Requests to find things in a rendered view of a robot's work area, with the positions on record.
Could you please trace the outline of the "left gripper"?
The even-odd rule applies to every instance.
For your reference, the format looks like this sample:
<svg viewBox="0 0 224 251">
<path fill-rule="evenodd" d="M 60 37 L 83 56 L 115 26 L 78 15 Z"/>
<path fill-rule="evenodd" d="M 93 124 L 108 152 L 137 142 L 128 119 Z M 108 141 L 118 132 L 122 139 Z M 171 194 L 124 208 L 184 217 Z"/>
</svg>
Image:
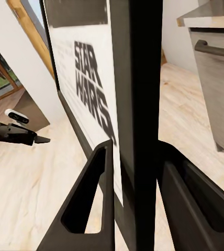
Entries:
<svg viewBox="0 0 224 251">
<path fill-rule="evenodd" d="M 36 132 L 32 132 L 13 123 L 9 123 L 8 125 L 4 126 L 0 131 L 0 135 L 1 139 L 5 143 L 22 143 L 31 146 L 34 142 L 41 144 L 49 143 L 51 140 L 49 138 L 37 136 Z"/>
</svg>

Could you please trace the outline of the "poster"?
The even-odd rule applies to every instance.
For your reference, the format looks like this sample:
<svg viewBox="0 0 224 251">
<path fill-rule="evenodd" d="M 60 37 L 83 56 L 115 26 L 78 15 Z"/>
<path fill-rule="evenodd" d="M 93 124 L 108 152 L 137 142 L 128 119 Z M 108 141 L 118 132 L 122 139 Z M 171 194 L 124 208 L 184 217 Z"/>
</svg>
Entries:
<svg viewBox="0 0 224 251">
<path fill-rule="evenodd" d="M 154 251 L 163 0 L 39 4 L 58 97 L 87 160 L 113 139 L 115 222 L 129 251 Z"/>
</svg>

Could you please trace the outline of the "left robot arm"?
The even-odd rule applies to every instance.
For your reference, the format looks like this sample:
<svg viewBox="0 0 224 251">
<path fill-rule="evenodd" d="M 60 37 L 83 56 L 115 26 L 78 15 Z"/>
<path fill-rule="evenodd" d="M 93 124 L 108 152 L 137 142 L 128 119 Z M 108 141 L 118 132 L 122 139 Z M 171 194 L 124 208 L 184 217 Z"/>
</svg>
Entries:
<svg viewBox="0 0 224 251">
<path fill-rule="evenodd" d="M 25 115 L 16 112 L 14 109 L 6 110 L 5 115 L 16 121 L 8 125 L 0 123 L 0 142 L 22 143 L 31 146 L 34 142 L 37 144 L 50 142 L 51 139 L 37 136 L 36 132 L 26 129 L 23 123 L 27 124 L 29 119 Z"/>
</svg>

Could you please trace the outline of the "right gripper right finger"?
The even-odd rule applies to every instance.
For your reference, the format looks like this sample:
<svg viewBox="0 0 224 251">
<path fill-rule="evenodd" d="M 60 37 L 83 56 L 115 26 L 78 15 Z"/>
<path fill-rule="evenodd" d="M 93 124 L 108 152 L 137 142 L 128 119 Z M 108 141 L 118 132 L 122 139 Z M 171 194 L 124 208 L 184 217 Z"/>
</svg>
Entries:
<svg viewBox="0 0 224 251">
<path fill-rule="evenodd" d="M 156 180 L 175 251 L 224 251 L 224 191 L 161 140 Z"/>
</svg>

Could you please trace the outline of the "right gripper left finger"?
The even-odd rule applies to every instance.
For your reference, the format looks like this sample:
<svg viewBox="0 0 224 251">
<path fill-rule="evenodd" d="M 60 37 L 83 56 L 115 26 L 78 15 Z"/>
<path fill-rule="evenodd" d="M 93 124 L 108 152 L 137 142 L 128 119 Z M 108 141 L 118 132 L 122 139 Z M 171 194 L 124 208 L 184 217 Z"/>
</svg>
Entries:
<svg viewBox="0 0 224 251">
<path fill-rule="evenodd" d="M 101 231 L 85 233 L 104 172 Z M 113 139 L 94 148 L 36 251 L 115 251 Z"/>
</svg>

